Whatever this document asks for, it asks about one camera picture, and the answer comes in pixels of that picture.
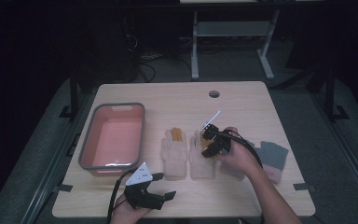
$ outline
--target white table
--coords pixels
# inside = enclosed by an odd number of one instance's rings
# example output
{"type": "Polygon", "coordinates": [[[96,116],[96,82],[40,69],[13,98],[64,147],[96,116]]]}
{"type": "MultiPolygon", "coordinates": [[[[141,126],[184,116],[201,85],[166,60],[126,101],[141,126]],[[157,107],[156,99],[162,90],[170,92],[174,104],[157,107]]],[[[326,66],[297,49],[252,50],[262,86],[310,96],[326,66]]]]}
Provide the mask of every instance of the white table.
{"type": "MultiPolygon", "coordinates": [[[[105,103],[139,102],[145,106],[145,136],[142,160],[151,173],[163,172],[160,157],[161,139],[172,127],[186,133],[187,145],[194,132],[221,110],[213,124],[224,129],[235,126],[247,140],[260,146],[261,141],[276,143],[289,149],[282,172],[282,182],[276,188],[297,215],[311,216],[315,207],[307,190],[295,190],[294,184],[304,183],[269,92],[262,82],[189,82],[159,84],[102,85],[91,107],[69,165],[64,185],[70,192],[60,191],[53,207],[55,217],[105,217],[114,184],[118,176],[94,176],[83,170],[78,162],[79,151],[90,124],[93,109],[105,103]],[[212,98],[210,91],[220,96],[212,98]]],[[[148,191],[177,193],[161,210],[146,217],[257,217],[261,211],[254,190],[247,178],[239,180],[219,172],[216,164],[213,180],[159,180],[148,191]]],[[[118,195],[124,190],[123,180],[118,195]]]]}

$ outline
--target plastic container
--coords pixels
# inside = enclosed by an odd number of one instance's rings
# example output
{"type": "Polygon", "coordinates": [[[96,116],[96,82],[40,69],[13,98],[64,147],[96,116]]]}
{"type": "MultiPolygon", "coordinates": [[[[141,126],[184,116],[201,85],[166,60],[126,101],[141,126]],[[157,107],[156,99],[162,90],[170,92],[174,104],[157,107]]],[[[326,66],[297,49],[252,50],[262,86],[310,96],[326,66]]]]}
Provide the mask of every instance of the plastic container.
{"type": "Polygon", "coordinates": [[[78,158],[94,175],[121,173],[138,165],[145,126],[140,103],[99,105],[95,108],[78,158]]]}

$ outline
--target wrist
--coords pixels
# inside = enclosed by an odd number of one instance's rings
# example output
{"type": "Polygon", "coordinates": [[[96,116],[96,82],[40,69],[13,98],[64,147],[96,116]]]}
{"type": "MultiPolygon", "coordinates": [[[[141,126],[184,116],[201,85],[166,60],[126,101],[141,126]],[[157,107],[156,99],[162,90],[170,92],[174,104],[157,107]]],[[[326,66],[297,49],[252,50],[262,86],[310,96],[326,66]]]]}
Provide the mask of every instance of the wrist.
{"type": "Polygon", "coordinates": [[[247,169],[245,174],[251,181],[255,178],[260,178],[260,176],[266,175],[263,168],[261,168],[258,164],[257,166],[253,166],[252,168],[247,169]]]}

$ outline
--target hole in table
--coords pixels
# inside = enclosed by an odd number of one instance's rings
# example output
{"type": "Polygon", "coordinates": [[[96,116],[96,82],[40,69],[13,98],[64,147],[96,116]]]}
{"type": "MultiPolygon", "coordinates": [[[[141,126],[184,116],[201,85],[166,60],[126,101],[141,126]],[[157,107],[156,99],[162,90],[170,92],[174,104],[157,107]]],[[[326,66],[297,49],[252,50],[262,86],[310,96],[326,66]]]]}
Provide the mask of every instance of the hole in table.
{"type": "Polygon", "coordinates": [[[218,92],[218,91],[210,91],[209,96],[211,96],[212,98],[217,98],[217,97],[220,96],[220,92],[218,92]]]}

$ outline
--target gray carpet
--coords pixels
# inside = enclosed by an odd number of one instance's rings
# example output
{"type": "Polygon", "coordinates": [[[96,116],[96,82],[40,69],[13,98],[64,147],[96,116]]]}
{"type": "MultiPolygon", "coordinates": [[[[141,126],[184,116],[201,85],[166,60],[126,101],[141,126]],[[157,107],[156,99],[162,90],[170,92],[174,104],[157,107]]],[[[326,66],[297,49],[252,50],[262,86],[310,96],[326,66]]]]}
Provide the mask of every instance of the gray carpet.
{"type": "MultiPolygon", "coordinates": [[[[292,47],[291,42],[272,42],[268,59],[276,78],[265,78],[255,49],[259,43],[244,42],[240,46],[225,44],[215,53],[199,55],[199,81],[260,80],[268,86],[279,84],[297,74],[296,69],[286,69],[285,62],[292,47]]],[[[156,70],[153,82],[190,81],[188,68],[190,55],[184,53],[179,59],[155,60],[149,65],[156,70]]],[[[142,67],[151,77],[152,70],[142,67]]],[[[143,82],[138,77],[135,82],[143,82]]],[[[315,190],[310,192],[316,207],[316,216],[303,217],[304,223],[358,223],[358,184],[342,153],[340,144],[332,133],[318,99],[323,96],[310,94],[305,86],[308,78],[299,80],[283,91],[270,91],[283,128],[287,134],[296,160],[307,184],[315,190]]],[[[31,204],[36,190],[50,161],[59,153],[60,159],[53,180],[47,188],[51,190],[63,177],[70,157],[57,148],[68,148],[90,111],[94,94],[79,93],[81,108],[75,121],[59,118],[62,108],[69,105],[68,81],[62,84],[52,99],[45,116],[40,120],[33,136],[24,149],[16,168],[0,194],[0,223],[21,223],[31,204]]],[[[340,82],[336,87],[336,104],[342,105],[351,119],[339,120],[338,128],[355,151],[358,159],[358,105],[348,88],[340,82]]],[[[35,223],[104,223],[104,218],[56,218],[51,214],[56,193],[45,194],[40,214],[35,214],[35,223]]],[[[257,218],[249,219],[257,223],[257,218]]],[[[193,219],[195,223],[238,223],[237,219],[193,219]]]]}

